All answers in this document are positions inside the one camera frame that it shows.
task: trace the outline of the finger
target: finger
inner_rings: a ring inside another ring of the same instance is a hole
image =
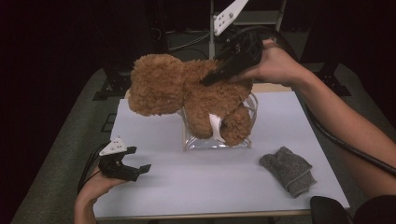
[[[279,48],[279,45],[272,39],[264,39],[262,44],[264,45],[264,49]]]
[[[237,76],[233,76],[229,79],[230,82],[236,82],[236,81],[241,81],[241,80],[246,80],[246,79],[253,79],[258,75],[258,65],[252,66],[242,73],[240,73]]]

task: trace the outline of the cable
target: cable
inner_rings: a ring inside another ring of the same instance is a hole
[[[331,133],[329,133],[319,122],[318,120],[315,118],[315,116],[313,115],[313,113],[309,110],[309,108],[307,107],[307,114],[308,117],[313,121],[313,123],[315,124],[315,126],[327,137],[329,138],[332,142],[334,142],[336,145],[346,149],[348,152],[352,153],[353,155],[370,162],[372,165],[380,168],[381,170],[393,175],[396,177],[396,168],[392,167],[391,165],[385,163],[384,161],[381,161],[351,145],[349,145],[348,143],[340,140],[339,138],[335,137],[334,135],[332,135]]]
[[[203,35],[203,36],[200,36],[200,37],[198,37],[198,38],[196,38],[196,39],[190,41],[190,42],[187,43],[187,44],[184,44],[184,45],[181,45],[181,46],[178,46],[178,47],[174,47],[174,48],[169,48],[169,51],[177,50],[177,49],[183,49],[183,48],[189,47],[189,46],[191,46],[191,45],[197,44],[197,43],[199,43],[199,42],[205,40],[207,37],[209,37],[209,33],[207,33],[207,34],[205,34],[205,35]]]
[[[97,174],[99,174],[100,172],[101,172],[101,171],[98,170],[98,171],[95,172],[95,174],[93,174],[93,175],[91,175],[90,177],[88,177],[88,179],[86,179],[86,180],[84,181],[84,185],[85,185],[90,179],[92,179],[94,176],[96,176]]]
[[[185,30],[178,32],[176,30],[165,31],[167,35],[174,35],[174,34],[187,34],[187,35],[198,35],[201,33],[208,33],[208,30]]]
[[[158,37],[156,40],[153,40],[154,43],[158,43],[158,41],[160,41],[161,37],[163,36],[163,33],[161,32],[160,29],[158,28],[150,28],[150,30],[155,30],[158,33]]]
[[[88,181],[86,181],[86,177],[87,177],[87,173],[90,171],[90,169],[92,168],[93,163],[96,161],[96,159],[99,157],[99,151],[101,151],[103,148],[105,148],[108,145],[109,142],[104,143],[102,145],[100,145],[99,147],[97,147],[90,155],[90,157],[87,160],[87,163],[85,164],[84,170],[81,174],[81,178],[79,179],[78,182],[78,189],[77,189],[77,193],[79,194],[79,192],[81,191],[82,187],[84,187],[85,183]]]

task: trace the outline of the teddy bear leg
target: teddy bear leg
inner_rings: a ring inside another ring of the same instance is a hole
[[[248,109],[240,105],[232,114],[223,119],[220,135],[227,146],[234,147],[250,135],[250,130],[251,120]]]

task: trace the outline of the floor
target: floor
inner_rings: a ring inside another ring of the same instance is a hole
[[[169,34],[172,35],[169,45],[172,47],[187,43],[202,34]],[[297,55],[304,48],[306,34],[289,33],[284,36],[295,46]],[[172,53],[183,61],[206,59],[207,41],[193,46],[193,49],[183,49]],[[351,70],[339,65],[335,75],[342,85],[345,85],[351,96],[343,99],[364,117],[376,124],[396,141],[396,132],[385,116],[376,107],[375,102],[361,86],[359,78]],[[77,196],[78,181],[90,153],[110,136],[111,121],[117,112],[121,97],[108,97],[96,101],[94,95],[106,82],[104,71],[98,70],[86,84],[70,112],[62,130],[53,144],[48,157],[43,163],[34,184],[21,204],[12,223],[72,223],[73,207]],[[351,176],[345,172],[343,164],[336,156],[338,147],[319,134],[314,129],[318,140],[345,192],[351,205],[348,211],[353,214],[366,200]],[[274,217],[278,224],[311,223],[310,216]],[[149,220],[100,221],[99,223],[149,223]],[[200,223],[269,223],[266,217],[250,218],[216,218],[216,219],[179,219],[160,220],[160,224],[200,224]]]

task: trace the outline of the white bracket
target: white bracket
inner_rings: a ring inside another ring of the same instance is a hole
[[[106,156],[110,154],[120,153],[127,151],[128,147],[117,137],[112,140],[102,151],[99,152],[100,156]]]
[[[218,16],[213,16],[214,28],[213,33],[215,35],[221,35],[221,33],[229,26],[241,13],[248,0],[235,0],[230,4],[224,11]]]

